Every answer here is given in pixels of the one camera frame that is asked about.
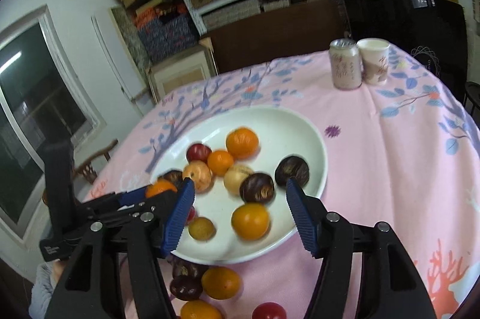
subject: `plate rim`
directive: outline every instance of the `plate rim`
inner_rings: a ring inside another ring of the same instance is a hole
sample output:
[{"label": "plate rim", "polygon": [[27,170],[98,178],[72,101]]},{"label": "plate rim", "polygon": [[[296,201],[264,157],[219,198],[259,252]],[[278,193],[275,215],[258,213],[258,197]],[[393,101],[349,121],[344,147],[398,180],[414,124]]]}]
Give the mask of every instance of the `plate rim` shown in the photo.
[{"label": "plate rim", "polygon": [[[239,108],[234,107],[234,108],[228,109],[226,112],[221,112],[219,114],[211,116],[210,118],[208,118],[206,120],[200,121],[199,123],[195,124],[192,128],[190,128],[187,132],[185,132],[182,136],[180,136],[177,140],[175,140],[175,142],[173,142],[164,151],[163,155],[159,158],[159,160],[155,164],[155,167],[152,169],[152,171],[155,171],[155,169],[160,164],[163,156],[167,153],[167,151],[171,147],[175,146],[176,143],[180,142],[183,137],[185,137],[190,132],[192,132],[195,129],[195,127],[197,127],[198,125],[213,121],[219,115],[228,114],[232,111],[246,111],[246,110],[250,110],[250,109],[254,109],[254,110],[256,110],[256,109],[267,109],[267,110],[275,110],[275,111],[278,111],[278,110],[284,111],[286,113],[289,113],[291,115],[297,116],[298,118],[302,119],[314,130],[318,139],[320,140],[320,144],[322,145],[323,158],[325,160],[325,169],[324,169],[323,174],[322,174],[322,178],[321,178],[321,181],[320,181],[320,186],[318,188],[318,191],[315,194],[316,198],[320,198],[322,196],[323,192],[325,191],[325,185],[326,185],[326,180],[327,180],[327,175],[328,175],[328,154],[327,154],[327,148],[326,148],[325,142],[323,141],[323,137],[322,137],[320,131],[318,130],[318,128],[311,122],[311,120],[309,120],[309,118],[306,118],[304,115],[299,114],[298,112],[296,112],[292,109],[284,108],[282,106],[275,107],[275,106],[270,106],[270,105],[266,105],[266,104],[259,104],[259,105],[255,105],[255,106],[243,106],[243,107],[239,107]],[[153,178],[156,180],[157,175],[156,174],[150,174],[150,179],[149,179],[150,184],[153,183],[153,181],[152,181]],[[199,264],[199,265],[210,265],[210,266],[232,265],[232,264],[236,264],[236,263],[243,263],[243,262],[251,261],[252,259],[261,257],[262,255],[269,253],[273,249],[276,249],[281,244],[283,244],[284,242],[289,240],[294,235],[294,233],[296,233],[296,232],[297,232],[297,227],[295,226],[288,233],[286,233],[282,238],[278,239],[276,242],[268,245],[267,247],[264,247],[263,249],[257,250],[257,251],[255,251],[251,254],[247,254],[247,255],[238,257],[236,259],[218,259],[218,260],[214,260],[214,261],[204,261],[202,259],[192,258],[192,257],[189,257],[187,255],[183,255],[181,253],[178,253],[177,250],[174,250],[171,253],[173,255],[175,255],[176,257],[184,259],[185,261],[189,261],[189,262],[196,263],[196,264]]]}]

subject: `window frame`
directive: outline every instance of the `window frame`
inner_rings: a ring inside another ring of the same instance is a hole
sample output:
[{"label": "window frame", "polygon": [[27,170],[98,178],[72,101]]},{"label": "window frame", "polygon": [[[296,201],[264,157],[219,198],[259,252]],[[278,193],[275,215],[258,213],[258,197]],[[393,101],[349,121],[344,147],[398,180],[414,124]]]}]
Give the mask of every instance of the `window frame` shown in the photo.
[{"label": "window frame", "polygon": [[[98,131],[102,130],[105,123],[100,113],[97,111],[97,109],[95,109],[93,103],[88,98],[85,90],[83,89],[83,86],[79,82],[78,76],[76,75],[73,67],[68,60],[68,57],[55,31],[55,27],[53,25],[53,20],[51,18],[48,6],[43,5],[33,10],[32,12],[26,14],[25,16],[21,17],[20,19],[9,25],[3,31],[0,31],[0,50],[3,49],[16,37],[18,37],[23,32],[36,24],[39,24],[41,28],[45,44],[47,45],[50,56],[52,57],[58,73],[60,74],[72,98],[74,99],[82,113],[85,115],[85,124],[82,125],[80,130],[78,130],[71,138],[75,149],[78,149],[90,138],[96,136]],[[0,106],[3,109],[16,136],[18,137],[22,145],[25,147],[28,154],[32,157],[32,159],[40,167],[40,169],[42,171],[45,171],[45,166],[42,159],[32,147],[25,134],[22,132],[17,121],[15,120],[14,114],[8,106],[1,86]],[[7,233],[14,236],[16,240],[20,239],[20,242],[24,242],[26,231],[28,230],[28,226],[30,224],[30,221],[32,220],[32,216],[35,213],[35,209],[40,202],[44,189],[45,175],[42,175],[40,177],[40,180],[35,185],[35,188],[30,194],[27,202],[25,203],[18,223],[15,223],[13,219],[11,219],[2,208],[0,208],[0,225],[3,227],[4,230],[7,231]]]}]

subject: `paper cup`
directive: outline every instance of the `paper cup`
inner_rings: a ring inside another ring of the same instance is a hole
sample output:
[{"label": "paper cup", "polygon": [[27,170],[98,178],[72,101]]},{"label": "paper cup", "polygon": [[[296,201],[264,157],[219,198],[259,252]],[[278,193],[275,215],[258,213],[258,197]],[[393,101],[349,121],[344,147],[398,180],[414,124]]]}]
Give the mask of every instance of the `paper cup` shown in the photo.
[{"label": "paper cup", "polygon": [[363,61],[363,80],[371,85],[385,85],[388,72],[387,40],[368,38],[357,42]]}]

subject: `oval plate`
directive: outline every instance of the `oval plate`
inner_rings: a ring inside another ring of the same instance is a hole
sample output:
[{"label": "oval plate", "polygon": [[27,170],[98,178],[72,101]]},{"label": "oval plate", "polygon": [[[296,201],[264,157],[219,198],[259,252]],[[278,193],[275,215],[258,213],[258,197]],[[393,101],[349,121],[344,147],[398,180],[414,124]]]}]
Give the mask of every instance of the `oval plate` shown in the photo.
[{"label": "oval plate", "polygon": [[[287,155],[302,156],[310,168],[310,180],[304,187],[307,195],[320,198],[327,176],[325,144],[315,126],[297,113],[285,108],[252,106],[231,109],[207,119],[192,128],[165,151],[150,177],[154,182],[170,169],[183,170],[188,147],[196,142],[208,145],[213,151],[226,149],[225,139],[238,127],[251,128],[260,139],[260,152],[253,158],[239,163],[255,171],[263,171],[274,177],[279,162]],[[270,213],[270,231],[255,242],[240,240],[231,227],[233,211],[243,204],[225,189],[223,178],[217,177],[211,190],[195,194],[194,206],[198,216],[209,218],[217,233],[208,242],[194,240],[185,228],[172,253],[199,264],[232,264],[257,258],[289,239],[296,227],[286,201],[285,190],[275,184],[275,198],[267,204]]]}]

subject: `metal screw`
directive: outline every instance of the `metal screw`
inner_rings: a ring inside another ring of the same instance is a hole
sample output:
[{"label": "metal screw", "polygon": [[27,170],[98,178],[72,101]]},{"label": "metal screw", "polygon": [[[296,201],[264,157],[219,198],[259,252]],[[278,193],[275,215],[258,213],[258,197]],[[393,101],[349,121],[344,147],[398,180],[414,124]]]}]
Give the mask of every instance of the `metal screw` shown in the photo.
[{"label": "metal screw", "polygon": [[149,222],[153,219],[153,214],[151,212],[145,212],[140,216],[140,220],[143,222]]},{"label": "metal screw", "polygon": [[336,212],[329,212],[327,213],[327,220],[330,222],[337,222],[340,220],[340,215]]},{"label": "metal screw", "polygon": [[380,231],[382,231],[384,233],[390,231],[390,225],[387,222],[379,222],[377,224],[377,227]]},{"label": "metal screw", "polygon": [[103,227],[103,224],[101,222],[95,222],[95,223],[92,223],[92,225],[90,226],[90,229],[93,232],[97,232],[97,231],[100,231],[102,227]]}]

